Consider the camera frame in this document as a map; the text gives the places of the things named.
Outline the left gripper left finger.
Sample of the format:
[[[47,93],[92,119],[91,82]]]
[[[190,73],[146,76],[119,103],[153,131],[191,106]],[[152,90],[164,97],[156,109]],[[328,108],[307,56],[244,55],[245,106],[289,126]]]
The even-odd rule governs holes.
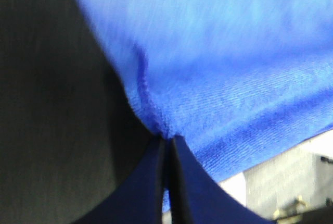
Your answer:
[[[75,223],[162,223],[165,140],[150,140],[132,173]]]

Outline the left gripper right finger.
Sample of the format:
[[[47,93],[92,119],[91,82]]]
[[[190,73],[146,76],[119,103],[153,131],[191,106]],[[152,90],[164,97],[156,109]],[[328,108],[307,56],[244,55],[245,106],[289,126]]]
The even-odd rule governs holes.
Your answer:
[[[169,144],[169,196],[173,223],[273,223],[228,195],[179,135]]]

